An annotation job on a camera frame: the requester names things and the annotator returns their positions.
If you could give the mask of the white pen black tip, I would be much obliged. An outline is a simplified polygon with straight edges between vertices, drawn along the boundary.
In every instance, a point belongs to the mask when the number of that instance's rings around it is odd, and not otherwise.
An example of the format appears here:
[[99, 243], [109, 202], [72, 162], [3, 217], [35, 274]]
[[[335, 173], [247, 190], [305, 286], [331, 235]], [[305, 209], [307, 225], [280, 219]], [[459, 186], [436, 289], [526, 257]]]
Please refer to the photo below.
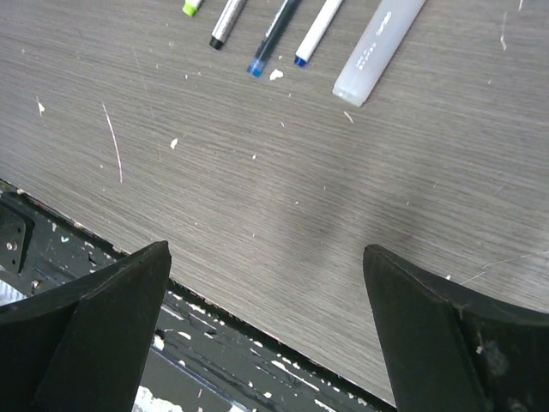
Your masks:
[[310, 61], [313, 52], [316, 50], [342, 3], [342, 0], [326, 0], [324, 2], [294, 54], [293, 62], [298, 67], [304, 67]]

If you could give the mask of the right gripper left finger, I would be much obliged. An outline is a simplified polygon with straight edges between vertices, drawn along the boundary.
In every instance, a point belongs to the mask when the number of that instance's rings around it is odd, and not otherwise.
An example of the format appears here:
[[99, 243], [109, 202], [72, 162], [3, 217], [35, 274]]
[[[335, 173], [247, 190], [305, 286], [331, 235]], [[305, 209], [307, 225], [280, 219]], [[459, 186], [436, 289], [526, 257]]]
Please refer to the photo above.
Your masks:
[[170, 275], [167, 241], [1, 308], [3, 411], [130, 411]]

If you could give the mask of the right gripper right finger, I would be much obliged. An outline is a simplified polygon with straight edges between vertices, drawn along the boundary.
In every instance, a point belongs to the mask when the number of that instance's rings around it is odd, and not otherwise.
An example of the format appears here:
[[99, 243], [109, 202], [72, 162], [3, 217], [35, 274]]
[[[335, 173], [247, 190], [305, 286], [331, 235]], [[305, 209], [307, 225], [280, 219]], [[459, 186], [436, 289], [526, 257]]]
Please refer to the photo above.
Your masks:
[[363, 272], [400, 411], [546, 411], [548, 316], [432, 274], [380, 245]]

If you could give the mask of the white pen green tip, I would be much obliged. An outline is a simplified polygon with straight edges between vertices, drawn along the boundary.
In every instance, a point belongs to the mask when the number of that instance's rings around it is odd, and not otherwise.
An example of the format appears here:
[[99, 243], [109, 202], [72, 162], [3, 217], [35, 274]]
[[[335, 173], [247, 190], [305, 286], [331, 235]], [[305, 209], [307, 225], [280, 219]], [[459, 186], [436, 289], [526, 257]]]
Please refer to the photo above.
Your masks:
[[194, 16], [200, 9], [203, 0], [184, 0], [182, 12], [187, 16]]

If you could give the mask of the black white marker pen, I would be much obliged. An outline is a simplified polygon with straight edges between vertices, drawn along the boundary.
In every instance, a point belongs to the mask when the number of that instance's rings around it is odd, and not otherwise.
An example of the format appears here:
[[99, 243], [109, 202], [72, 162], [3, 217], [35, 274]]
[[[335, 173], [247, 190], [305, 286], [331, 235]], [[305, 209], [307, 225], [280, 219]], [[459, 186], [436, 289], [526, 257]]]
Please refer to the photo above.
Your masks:
[[239, 18], [246, 0], [227, 0], [220, 17], [212, 30], [209, 45], [215, 50], [220, 50], [226, 43], [237, 19]]

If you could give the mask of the blue pen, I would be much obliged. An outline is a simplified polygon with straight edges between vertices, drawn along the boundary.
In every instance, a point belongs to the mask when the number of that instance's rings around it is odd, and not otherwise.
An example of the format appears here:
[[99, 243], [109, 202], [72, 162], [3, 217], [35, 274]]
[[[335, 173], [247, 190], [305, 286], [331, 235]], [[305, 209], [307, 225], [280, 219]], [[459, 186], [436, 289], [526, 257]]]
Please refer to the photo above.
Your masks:
[[265, 64], [268, 62], [300, 4], [301, 0], [285, 0], [279, 7], [254, 57], [248, 65], [247, 72], [249, 74], [255, 77], [259, 77], [262, 74]]

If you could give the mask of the translucent highlighter body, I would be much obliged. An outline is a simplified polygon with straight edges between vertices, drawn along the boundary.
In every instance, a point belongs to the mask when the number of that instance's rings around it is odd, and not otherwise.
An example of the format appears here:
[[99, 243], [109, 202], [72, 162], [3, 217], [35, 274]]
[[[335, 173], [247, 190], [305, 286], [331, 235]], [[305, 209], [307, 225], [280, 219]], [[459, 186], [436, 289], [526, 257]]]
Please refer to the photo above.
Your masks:
[[335, 96], [357, 107], [367, 101], [424, 3], [381, 1], [335, 81]]

